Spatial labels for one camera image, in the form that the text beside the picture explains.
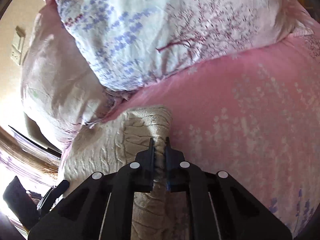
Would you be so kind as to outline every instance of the white circular marker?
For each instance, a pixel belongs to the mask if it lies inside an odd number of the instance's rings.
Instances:
[[[219,172],[218,172],[218,176],[219,176],[220,178],[223,178],[223,179],[227,178],[228,175],[229,175],[229,174],[228,174],[226,171],[219,171]]]
[[[93,179],[100,179],[102,177],[102,174],[100,172],[95,172],[92,174]]]
[[[130,168],[132,168],[132,169],[137,169],[139,167],[140,167],[140,163],[134,162],[134,163],[130,164]]]
[[[189,168],[190,167],[190,163],[188,163],[188,162],[180,162],[180,167]]]

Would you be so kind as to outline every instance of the wall socket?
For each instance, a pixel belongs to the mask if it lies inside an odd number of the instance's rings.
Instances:
[[[21,53],[15,49],[13,46],[11,46],[11,59],[18,65],[20,66],[21,62]]]

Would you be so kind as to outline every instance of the purple flower pattern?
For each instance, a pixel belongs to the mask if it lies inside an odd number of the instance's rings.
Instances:
[[[132,15],[125,11],[117,16],[119,12],[113,6],[112,0],[90,0],[82,4],[78,3],[78,0],[56,1],[63,25],[74,36],[81,54],[87,60],[90,59],[88,64],[102,85],[114,84],[120,90],[121,88],[128,90],[128,87],[145,84],[149,79],[148,75],[134,68],[143,60],[132,58],[121,61],[118,55],[123,54],[123,49],[135,46],[137,34],[144,28],[142,18],[156,13],[157,8],[145,8]],[[100,42],[92,42],[94,46],[88,48],[88,43],[83,43],[82,33],[97,32],[97,30],[104,35],[104,38],[100,39]],[[119,65],[124,67],[121,72],[115,71],[116,68],[113,67]]]
[[[311,219],[313,212],[314,212],[314,208],[313,207],[310,208],[310,200],[308,199],[305,202],[304,211],[303,211],[303,215],[302,215],[302,212],[301,212],[302,188],[299,189],[298,197],[299,197],[299,200],[298,200],[297,206],[296,206],[297,221],[296,221],[295,227],[292,229],[291,223],[286,224],[287,228],[289,228],[293,233],[297,232],[297,234],[299,234],[304,229],[305,225],[309,222],[309,220]],[[268,207],[268,209],[272,214],[276,214],[278,212],[278,199],[276,197],[271,199],[270,206]],[[300,222],[299,229],[297,230],[300,217],[302,217],[302,221]]]

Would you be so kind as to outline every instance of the wall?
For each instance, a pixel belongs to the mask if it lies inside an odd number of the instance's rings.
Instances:
[[[34,19],[44,6],[42,0],[12,0],[0,20],[0,126],[11,133],[8,125],[26,134],[20,99],[21,67],[10,59],[16,26],[25,34],[22,58],[28,49]]]

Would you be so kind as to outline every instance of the white pillowcase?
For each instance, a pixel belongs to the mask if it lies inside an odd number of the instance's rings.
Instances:
[[[80,52],[114,91],[280,41],[299,25],[286,15],[287,1],[56,0]]]
[[[99,83],[64,29],[54,0],[47,0],[36,18],[22,66],[21,97],[24,112],[61,150],[82,125],[105,117],[122,100]]]

